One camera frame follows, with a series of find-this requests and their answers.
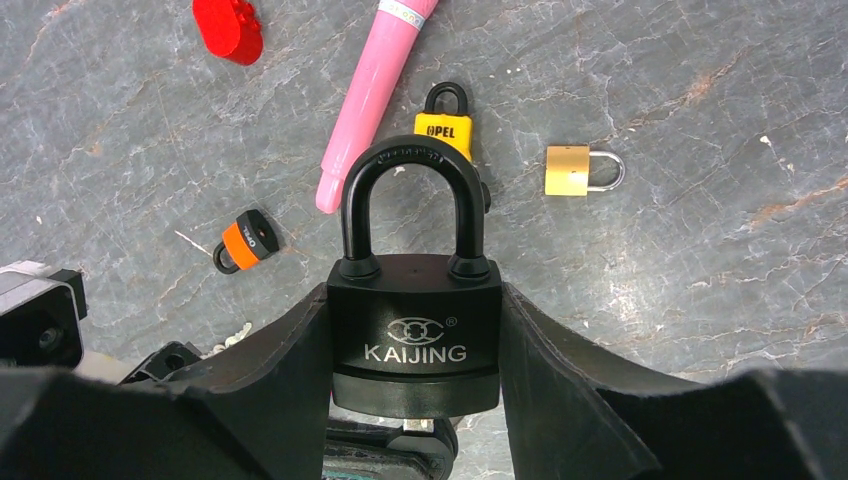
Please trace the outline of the pink cylindrical wand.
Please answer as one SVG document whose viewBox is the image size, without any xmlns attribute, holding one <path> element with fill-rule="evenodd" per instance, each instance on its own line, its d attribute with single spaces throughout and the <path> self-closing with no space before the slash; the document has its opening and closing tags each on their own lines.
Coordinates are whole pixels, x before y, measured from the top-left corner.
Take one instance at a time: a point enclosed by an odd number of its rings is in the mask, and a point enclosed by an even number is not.
<svg viewBox="0 0 848 480">
<path fill-rule="evenodd" d="M 414 42 L 437 0 L 382 0 L 321 162 L 315 206 L 332 214 L 345 178 L 372 144 Z"/>
</svg>

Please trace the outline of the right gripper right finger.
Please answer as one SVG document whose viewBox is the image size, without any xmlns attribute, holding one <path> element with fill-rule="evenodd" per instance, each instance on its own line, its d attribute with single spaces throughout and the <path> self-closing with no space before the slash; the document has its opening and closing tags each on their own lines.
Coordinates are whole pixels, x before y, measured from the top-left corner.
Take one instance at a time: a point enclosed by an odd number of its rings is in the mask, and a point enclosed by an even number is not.
<svg viewBox="0 0 848 480">
<path fill-rule="evenodd" d="M 503 294 L 499 368 L 519 479 L 843 479 L 847 374 L 702 384 L 625 359 Z"/>
</svg>

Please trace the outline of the orange black padlock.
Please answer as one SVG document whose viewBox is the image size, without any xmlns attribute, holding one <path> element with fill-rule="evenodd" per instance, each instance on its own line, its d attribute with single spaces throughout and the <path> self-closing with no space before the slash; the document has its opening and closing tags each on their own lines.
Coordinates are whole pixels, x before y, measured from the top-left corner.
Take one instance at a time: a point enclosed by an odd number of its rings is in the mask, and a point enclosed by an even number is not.
<svg viewBox="0 0 848 480">
<path fill-rule="evenodd" d="M 280 250 L 270 221 L 258 209 L 240 214 L 221 238 L 212 259 L 216 269 L 225 275 L 249 270 Z"/>
</svg>

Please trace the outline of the small silver key bunch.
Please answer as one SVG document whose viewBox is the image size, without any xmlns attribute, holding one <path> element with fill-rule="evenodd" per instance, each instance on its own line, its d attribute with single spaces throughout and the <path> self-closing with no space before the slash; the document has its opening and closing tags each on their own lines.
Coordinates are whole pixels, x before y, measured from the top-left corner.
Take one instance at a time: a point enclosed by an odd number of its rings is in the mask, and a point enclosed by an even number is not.
<svg viewBox="0 0 848 480">
<path fill-rule="evenodd" d="M 209 358 L 209 357 L 215 356 L 215 355 L 225 351 L 226 349 L 232 347 L 233 345 L 241 342 L 243 339 L 245 339 L 250 334 L 252 328 L 253 328 L 253 324 L 251 322 L 246 322 L 238 332 L 234 333 L 233 335 L 228 336 L 222 342 L 215 344 L 213 346 L 213 348 L 208 352 L 206 357 Z"/>
</svg>

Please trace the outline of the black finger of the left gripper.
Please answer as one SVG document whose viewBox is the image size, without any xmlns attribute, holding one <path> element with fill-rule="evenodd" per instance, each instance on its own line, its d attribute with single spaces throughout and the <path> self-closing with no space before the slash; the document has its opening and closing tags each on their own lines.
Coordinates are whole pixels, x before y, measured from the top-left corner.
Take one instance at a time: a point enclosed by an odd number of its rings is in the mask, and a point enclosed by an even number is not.
<svg viewBox="0 0 848 480">
<path fill-rule="evenodd" d="M 119 384 L 187 380 L 194 376 L 190 367 L 201 360 L 201 352 L 192 343 L 172 341 L 146 357 Z"/>
</svg>

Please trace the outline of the small brass padlock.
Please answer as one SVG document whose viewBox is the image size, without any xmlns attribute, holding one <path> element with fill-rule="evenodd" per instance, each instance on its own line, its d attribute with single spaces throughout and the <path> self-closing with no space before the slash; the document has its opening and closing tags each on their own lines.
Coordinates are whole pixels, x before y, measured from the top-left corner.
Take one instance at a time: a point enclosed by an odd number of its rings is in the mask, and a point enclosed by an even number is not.
<svg viewBox="0 0 848 480">
<path fill-rule="evenodd" d="M 617 177 L 604 185 L 591 185 L 590 165 L 593 158 L 612 160 Z M 626 175 L 626 165 L 617 154 L 593 151 L 588 145 L 550 145 L 546 150 L 544 194 L 547 196 L 587 196 L 590 192 L 608 192 L 617 188 Z"/>
</svg>

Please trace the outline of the red plastic cap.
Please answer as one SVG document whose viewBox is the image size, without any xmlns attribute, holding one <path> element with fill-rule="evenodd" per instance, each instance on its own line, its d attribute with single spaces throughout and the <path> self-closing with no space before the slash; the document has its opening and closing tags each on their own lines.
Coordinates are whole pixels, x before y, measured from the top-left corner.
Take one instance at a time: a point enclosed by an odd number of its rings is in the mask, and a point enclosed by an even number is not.
<svg viewBox="0 0 848 480">
<path fill-rule="evenodd" d="M 255 63 L 261 56 L 261 24 L 249 1 L 193 0 L 192 13 L 212 55 L 243 66 Z"/>
</svg>

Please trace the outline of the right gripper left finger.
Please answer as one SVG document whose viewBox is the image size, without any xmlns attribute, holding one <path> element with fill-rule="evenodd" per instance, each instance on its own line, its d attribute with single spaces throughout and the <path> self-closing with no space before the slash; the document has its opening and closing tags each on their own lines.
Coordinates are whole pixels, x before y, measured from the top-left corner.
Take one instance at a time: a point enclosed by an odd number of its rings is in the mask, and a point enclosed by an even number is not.
<svg viewBox="0 0 848 480">
<path fill-rule="evenodd" d="M 5 479 L 317 479 L 333 361 L 327 293 L 162 381 L 1 373 Z"/>
</svg>

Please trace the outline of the yellow black padlock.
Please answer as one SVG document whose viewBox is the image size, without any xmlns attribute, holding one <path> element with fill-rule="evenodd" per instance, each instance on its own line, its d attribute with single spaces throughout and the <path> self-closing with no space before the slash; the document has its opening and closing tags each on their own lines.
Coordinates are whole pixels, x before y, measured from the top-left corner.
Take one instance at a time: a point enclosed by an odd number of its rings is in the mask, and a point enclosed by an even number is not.
<svg viewBox="0 0 848 480">
<path fill-rule="evenodd" d="M 437 102 L 443 94 L 450 94 L 456 99 L 454 112 L 437 110 Z M 451 81 L 434 85 L 426 96 L 423 110 L 415 117 L 414 134 L 441 140 L 472 163 L 472 133 L 473 120 L 465 89 Z"/>
</svg>

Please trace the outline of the black-head key set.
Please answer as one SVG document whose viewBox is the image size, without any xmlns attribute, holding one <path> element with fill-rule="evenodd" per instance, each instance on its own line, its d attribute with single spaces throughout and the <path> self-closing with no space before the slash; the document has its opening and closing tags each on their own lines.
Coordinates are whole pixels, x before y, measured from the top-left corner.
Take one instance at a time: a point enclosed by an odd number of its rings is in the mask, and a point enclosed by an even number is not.
<svg viewBox="0 0 848 480">
<path fill-rule="evenodd" d="M 432 431 L 332 419 L 326 430 L 324 479 L 447 479 L 459 453 L 450 420 Z"/>
</svg>

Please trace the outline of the black Kaijing padlock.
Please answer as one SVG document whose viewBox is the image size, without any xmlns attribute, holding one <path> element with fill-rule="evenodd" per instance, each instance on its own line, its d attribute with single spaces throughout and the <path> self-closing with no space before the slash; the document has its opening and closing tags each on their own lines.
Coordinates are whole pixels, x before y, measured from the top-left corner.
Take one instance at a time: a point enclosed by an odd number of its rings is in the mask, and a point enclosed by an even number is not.
<svg viewBox="0 0 848 480">
<path fill-rule="evenodd" d="M 450 186 L 456 220 L 451 254 L 374 253 L 372 190 L 405 164 L 428 167 Z M 503 283 L 484 253 L 485 207 L 478 173 L 444 141 L 401 135 L 357 159 L 340 206 L 343 255 L 326 283 L 338 407 L 438 419 L 498 405 Z"/>
</svg>

